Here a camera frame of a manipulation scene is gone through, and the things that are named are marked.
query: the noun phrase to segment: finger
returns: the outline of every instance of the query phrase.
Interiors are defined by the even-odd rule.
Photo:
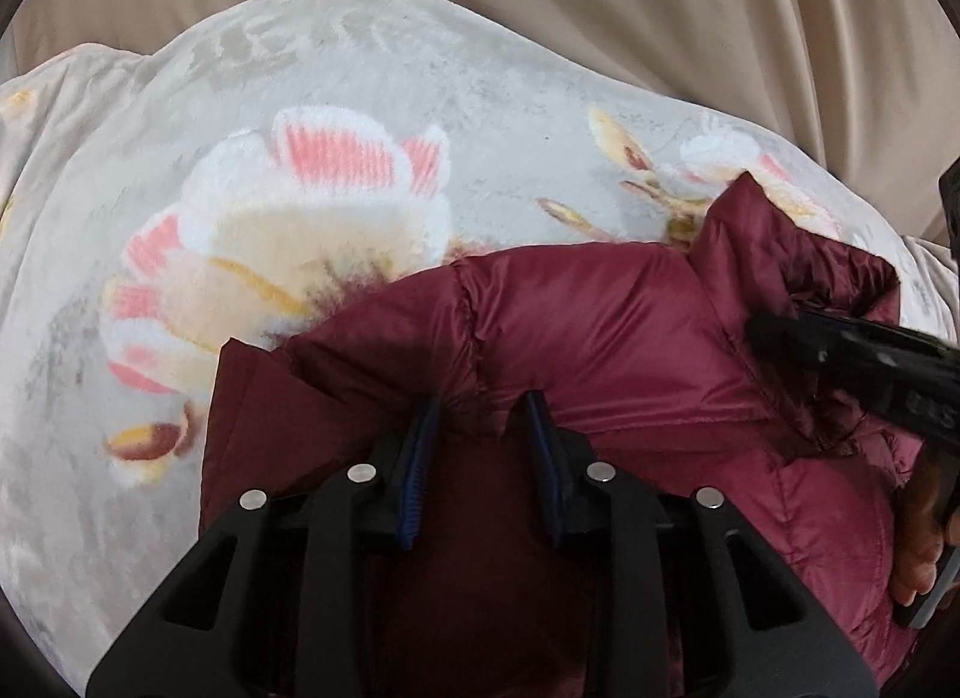
[[[894,568],[894,577],[910,591],[928,593],[937,582],[937,567],[932,562],[912,562],[902,559]]]
[[[901,580],[894,576],[890,580],[890,597],[894,599],[894,603],[899,603],[901,606],[909,606],[913,603],[914,598],[917,597],[917,591],[904,585]]]
[[[940,467],[933,453],[924,447],[917,456],[910,480],[904,488],[904,503],[913,511],[932,516],[939,501]]]
[[[914,562],[937,562],[944,550],[944,531],[932,512],[906,503],[896,518],[896,554]]]

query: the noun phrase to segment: flower petal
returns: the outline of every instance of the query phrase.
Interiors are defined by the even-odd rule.
[[[155,460],[174,450],[181,433],[181,425],[171,423],[139,425],[107,439],[107,453],[118,460]]]
[[[784,211],[797,227],[807,230],[808,233],[817,233],[840,240],[840,225],[836,223],[827,208],[809,198],[795,185],[772,179],[769,174],[763,174],[760,171],[752,174],[752,177],[762,187],[767,200]]]
[[[565,227],[571,228],[571,230],[577,230],[577,233],[586,235],[588,238],[606,242],[616,242],[619,240],[616,235],[611,235],[611,233],[607,233],[606,230],[595,227],[586,217],[574,211],[573,208],[565,206],[563,203],[541,197],[538,198],[536,204],[562,225],[565,225]]]
[[[604,154],[631,170],[653,170],[653,160],[623,127],[599,107],[589,110],[590,131]]]
[[[124,248],[123,259],[134,273],[150,278],[166,267],[170,252],[179,248],[181,240],[176,214],[165,210],[130,239]]]
[[[160,294],[150,284],[112,278],[104,287],[104,311],[117,320],[155,318],[160,311]]]
[[[146,377],[144,374],[141,374],[141,372],[136,371],[128,365],[109,360],[107,361],[107,367],[110,369],[110,372],[112,372],[113,375],[120,380],[121,383],[126,384],[128,387],[133,387],[136,390],[152,392],[156,393],[157,395],[165,395],[165,393],[176,391],[170,389],[170,387],[153,381],[150,377]]]
[[[793,177],[784,170],[784,166],[772,154],[764,154],[760,158],[760,167],[765,169],[770,175],[777,177],[783,182],[792,183]]]
[[[203,416],[200,411],[190,401],[184,403],[184,413],[181,415],[181,434],[176,441],[174,454],[177,457],[184,457],[190,450],[197,445],[197,439],[200,438],[200,430],[203,428]]]
[[[280,163],[305,185],[330,189],[389,189],[412,183],[410,160],[381,124],[339,107],[294,107],[277,113],[274,143]]]
[[[443,189],[450,175],[450,144],[445,132],[433,125],[421,136],[400,145],[410,158],[414,193],[433,197]]]
[[[183,252],[155,287],[167,332],[212,354],[230,338],[257,343],[270,321],[301,323],[311,315],[307,303],[222,257]]]
[[[664,187],[661,186],[656,180],[647,180],[646,182],[632,182],[631,180],[623,180],[620,182],[620,185],[629,189],[630,192],[635,192],[638,195],[643,195],[646,198],[654,201],[659,206],[669,209],[670,211],[678,214],[689,214],[691,216],[703,215],[707,212],[710,204],[713,202],[711,198],[707,197],[698,197],[690,200],[689,198],[677,197],[676,195],[668,192]]]
[[[739,175],[739,171],[757,164],[761,154],[755,139],[736,130],[711,131],[680,144],[680,159],[704,177],[710,177],[715,170],[733,170]]]

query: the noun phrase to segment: fleece blanket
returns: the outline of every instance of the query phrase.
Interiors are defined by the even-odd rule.
[[[254,0],[152,56],[81,46],[5,83],[0,586],[82,687],[196,538],[227,340],[270,348],[474,252],[685,251],[744,170],[955,338],[949,259],[789,143],[443,0]]]

